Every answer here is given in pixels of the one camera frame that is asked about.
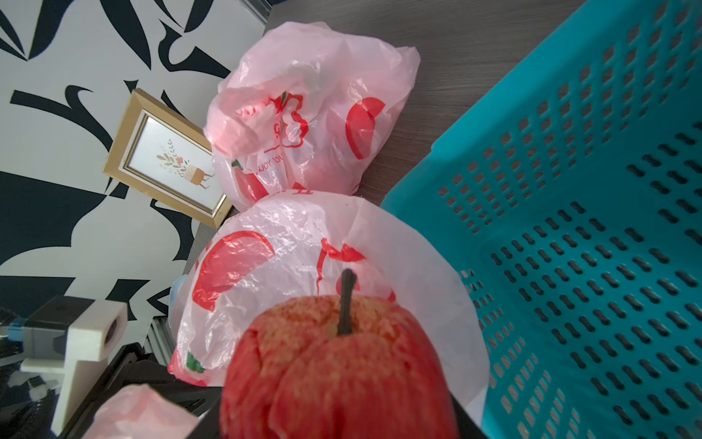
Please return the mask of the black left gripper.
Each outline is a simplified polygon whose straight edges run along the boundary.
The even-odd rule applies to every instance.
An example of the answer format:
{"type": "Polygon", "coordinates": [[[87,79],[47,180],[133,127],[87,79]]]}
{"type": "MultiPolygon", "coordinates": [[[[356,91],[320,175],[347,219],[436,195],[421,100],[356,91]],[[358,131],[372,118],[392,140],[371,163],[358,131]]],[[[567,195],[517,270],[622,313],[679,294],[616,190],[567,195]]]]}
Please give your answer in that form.
{"type": "Polygon", "coordinates": [[[72,409],[58,438],[218,438],[221,387],[182,382],[125,345],[72,409]]]}

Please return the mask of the smooth red apple with stem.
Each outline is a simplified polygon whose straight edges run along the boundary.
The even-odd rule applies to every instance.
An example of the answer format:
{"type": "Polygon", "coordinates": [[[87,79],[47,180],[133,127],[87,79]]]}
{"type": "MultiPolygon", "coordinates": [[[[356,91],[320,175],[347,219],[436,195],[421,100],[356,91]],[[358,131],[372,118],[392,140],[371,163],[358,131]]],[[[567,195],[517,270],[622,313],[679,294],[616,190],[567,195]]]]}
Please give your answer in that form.
{"type": "Polygon", "coordinates": [[[418,320],[355,294],[302,296],[253,320],[227,371],[224,438],[455,438],[452,397],[418,320]]]}

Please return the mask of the pink plastic bag front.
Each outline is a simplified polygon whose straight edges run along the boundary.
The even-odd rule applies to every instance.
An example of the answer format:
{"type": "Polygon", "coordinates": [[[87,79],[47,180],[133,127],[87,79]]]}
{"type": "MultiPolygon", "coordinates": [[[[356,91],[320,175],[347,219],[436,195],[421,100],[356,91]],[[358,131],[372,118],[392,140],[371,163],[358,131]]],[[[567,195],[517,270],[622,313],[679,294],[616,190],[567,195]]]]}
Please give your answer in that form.
{"type": "Polygon", "coordinates": [[[252,320],[297,296],[355,294],[407,309],[435,348],[462,437],[481,435],[489,360],[459,274],[420,233],[365,199],[308,190],[266,197],[224,221],[188,274],[167,371],[219,387],[252,320]]]}

